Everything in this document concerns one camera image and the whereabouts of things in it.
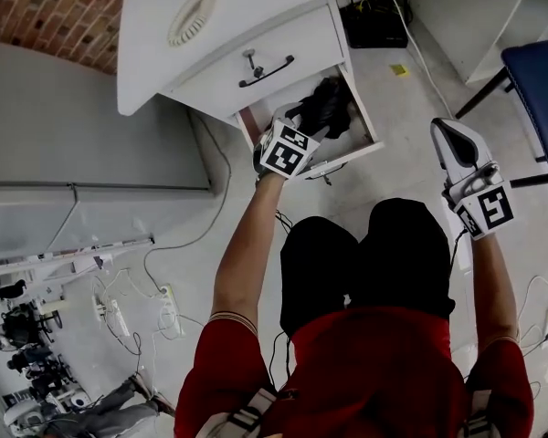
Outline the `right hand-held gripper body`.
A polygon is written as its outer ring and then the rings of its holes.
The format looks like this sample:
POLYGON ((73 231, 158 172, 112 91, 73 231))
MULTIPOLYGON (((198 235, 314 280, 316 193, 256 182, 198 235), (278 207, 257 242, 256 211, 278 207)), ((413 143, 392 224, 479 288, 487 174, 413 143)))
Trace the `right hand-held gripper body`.
POLYGON ((515 217, 511 187, 502 178, 497 162, 489 162, 448 185, 444 196, 474 241, 496 232, 515 217))

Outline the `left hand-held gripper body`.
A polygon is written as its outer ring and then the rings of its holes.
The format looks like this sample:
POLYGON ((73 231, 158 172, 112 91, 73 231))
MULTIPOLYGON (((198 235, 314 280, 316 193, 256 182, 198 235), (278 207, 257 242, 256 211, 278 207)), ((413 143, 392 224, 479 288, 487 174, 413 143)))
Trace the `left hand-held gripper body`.
POLYGON ((284 179, 296 177, 320 147, 322 131, 308 136, 298 130, 295 120, 275 116, 254 147, 254 170, 258 179, 276 173, 284 179))

